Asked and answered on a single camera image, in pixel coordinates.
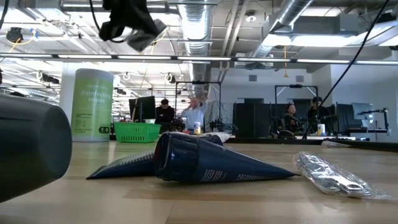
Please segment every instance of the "workstation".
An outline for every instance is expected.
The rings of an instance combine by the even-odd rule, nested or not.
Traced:
[[[0,0],[0,223],[396,223],[397,3]]]

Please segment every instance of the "green label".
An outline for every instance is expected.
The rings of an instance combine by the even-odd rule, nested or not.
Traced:
[[[113,83],[76,76],[73,92],[72,135],[109,139]]]

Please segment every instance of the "white shirt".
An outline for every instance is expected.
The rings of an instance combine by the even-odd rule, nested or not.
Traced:
[[[202,106],[196,107],[195,109],[184,110],[181,116],[187,118],[185,122],[185,128],[193,130],[195,122],[200,122],[203,125],[203,118],[205,117],[205,111],[207,108],[207,101],[203,102]]]

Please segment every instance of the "ceiling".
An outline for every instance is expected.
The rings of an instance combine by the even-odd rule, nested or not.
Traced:
[[[341,13],[358,13],[359,11],[373,11],[384,1],[327,1],[314,0],[311,6],[302,16],[327,16],[333,17]],[[398,1],[391,1],[390,7],[395,9]],[[243,20],[238,33],[238,40],[233,46],[232,53],[252,52],[262,41],[262,27],[266,16],[279,10],[281,1],[250,1],[247,10],[255,10],[256,20],[247,22]],[[211,48],[210,55],[220,56],[226,35],[226,26],[229,20],[230,11],[233,5],[232,0],[223,0],[211,10]],[[41,53],[41,54],[123,54],[136,55],[138,52],[130,48],[126,43],[114,44],[103,42],[98,37],[98,31],[93,22],[90,12],[68,11],[61,12],[54,9],[43,9],[42,14],[26,13],[26,11],[11,8],[7,13],[5,23],[0,30],[0,52],[12,53]],[[185,55],[185,46],[178,40],[182,40],[181,22],[175,14],[151,14],[153,19],[160,19],[168,25],[167,32],[160,36],[157,43],[148,47],[142,54],[152,55]],[[108,12],[96,12],[99,24],[108,21]],[[23,45],[14,45],[7,41],[5,35],[11,27],[21,27],[24,35]],[[32,38],[31,29],[36,30],[37,38]],[[127,36],[131,30],[126,29],[123,36]],[[335,48],[335,47],[297,47],[286,46],[286,48],[273,48],[271,54],[275,58],[352,58],[357,47]],[[365,47],[361,57],[363,59],[383,59],[390,55],[388,47]],[[125,62],[85,62],[82,67],[95,67],[107,70],[115,76],[120,77],[119,87],[121,88],[174,88],[175,85],[165,80],[167,74],[175,75],[177,80],[190,81],[189,67],[186,63],[125,63]],[[284,68],[283,63],[274,64],[274,68]],[[313,72],[318,68],[310,64],[288,64],[288,68],[307,69]],[[47,86],[37,77],[38,71],[46,73],[62,81],[63,62],[40,62],[30,60],[16,60],[5,58],[1,62],[3,79],[5,84]],[[60,88],[54,85],[53,88],[31,88],[31,89],[10,89],[23,93],[35,93],[47,96],[52,103],[57,103]],[[128,91],[127,95],[114,94],[114,110],[120,112],[128,111],[128,98],[133,96],[145,96],[153,94],[159,98],[173,99],[174,91]],[[182,93],[181,99],[188,98],[188,92]],[[186,103],[179,103],[178,110],[186,107]]]

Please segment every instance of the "man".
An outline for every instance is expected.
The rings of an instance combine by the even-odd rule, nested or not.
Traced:
[[[318,129],[316,119],[317,118],[320,119],[321,123],[322,123],[322,121],[325,120],[325,116],[329,116],[329,111],[324,106],[319,107],[321,105],[321,103],[322,103],[322,98],[314,97],[312,99],[311,109],[307,113],[308,121],[310,122],[310,124],[312,124],[311,129],[313,132],[316,132]]]
[[[189,131],[193,131],[195,122],[200,122],[201,126],[203,127],[203,118],[205,117],[206,108],[206,98],[191,98],[188,108],[183,110],[181,113],[181,117],[187,118],[185,121],[185,128]]]
[[[170,124],[174,119],[174,108],[169,106],[167,99],[162,100],[161,106],[156,107],[156,120],[155,124]]]

